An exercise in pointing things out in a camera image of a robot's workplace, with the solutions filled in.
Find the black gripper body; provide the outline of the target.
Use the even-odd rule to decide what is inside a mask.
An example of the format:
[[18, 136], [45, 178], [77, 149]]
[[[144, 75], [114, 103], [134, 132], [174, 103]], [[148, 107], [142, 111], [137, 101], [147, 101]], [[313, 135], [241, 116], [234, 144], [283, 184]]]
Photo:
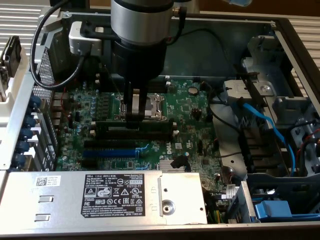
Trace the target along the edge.
[[114, 71], [130, 81], [150, 81], [163, 71], [167, 43], [135, 45], [124, 41], [111, 44]]

